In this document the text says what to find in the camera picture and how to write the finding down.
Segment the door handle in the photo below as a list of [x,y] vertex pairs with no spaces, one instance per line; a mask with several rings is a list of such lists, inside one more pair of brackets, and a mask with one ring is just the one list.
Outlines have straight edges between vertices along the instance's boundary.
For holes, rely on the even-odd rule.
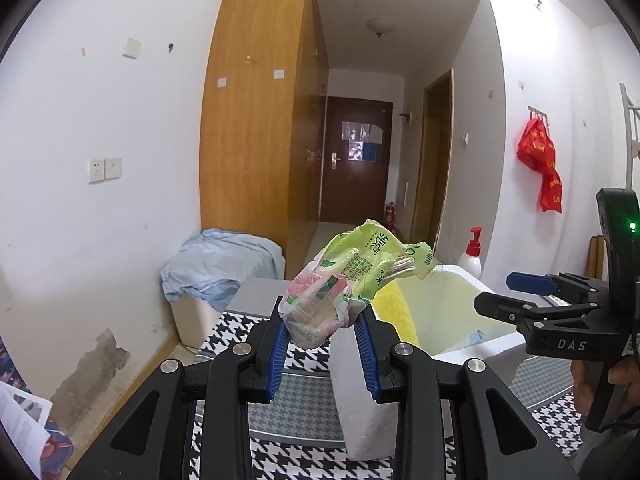
[[336,160],[342,160],[342,159],[341,159],[341,158],[338,158],[338,157],[336,156],[336,153],[335,153],[335,152],[333,152],[333,153],[331,154],[331,169],[332,169],[332,170],[335,170],[335,161],[336,161]]

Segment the light blue cloth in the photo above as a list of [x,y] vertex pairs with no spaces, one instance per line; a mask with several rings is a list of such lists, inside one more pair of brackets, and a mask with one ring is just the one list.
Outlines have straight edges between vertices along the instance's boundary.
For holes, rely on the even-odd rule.
[[284,257],[267,238],[207,229],[189,238],[160,276],[167,300],[178,301],[187,293],[224,312],[249,276],[281,280]]

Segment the wooden wardrobe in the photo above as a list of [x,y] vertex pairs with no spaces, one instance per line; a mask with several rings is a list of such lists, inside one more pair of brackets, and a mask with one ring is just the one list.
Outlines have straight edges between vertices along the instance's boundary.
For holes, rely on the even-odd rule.
[[318,224],[327,76],[316,0],[222,0],[202,102],[202,228],[275,241],[288,279]]

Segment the red pump cap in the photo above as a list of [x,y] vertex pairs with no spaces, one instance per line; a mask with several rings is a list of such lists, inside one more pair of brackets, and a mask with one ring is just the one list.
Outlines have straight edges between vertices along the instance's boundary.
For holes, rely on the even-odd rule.
[[469,256],[480,256],[480,233],[482,232],[482,228],[473,227],[471,228],[471,232],[474,234],[474,237],[466,246],[466,254]]

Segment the black and white rug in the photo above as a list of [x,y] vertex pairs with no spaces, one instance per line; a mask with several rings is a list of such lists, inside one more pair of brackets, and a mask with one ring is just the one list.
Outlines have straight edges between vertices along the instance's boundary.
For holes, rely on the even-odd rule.
[[[213,359],[264,318],[222,314],[196,362]],[[393,458],[347,457],[328,368],[329,342],[303,351],[287,349],[280,390],[271,404],[249,405],[252,463],[256,480],[389,479]],[[518,368],[511,389],[565,456],[580,446],[580,418],[569,393],[568,363],[532,358]],[[199,479],[201,403],[194,425],[190,480]],[[455,478],[455,450],[446,442],[447,480]]]

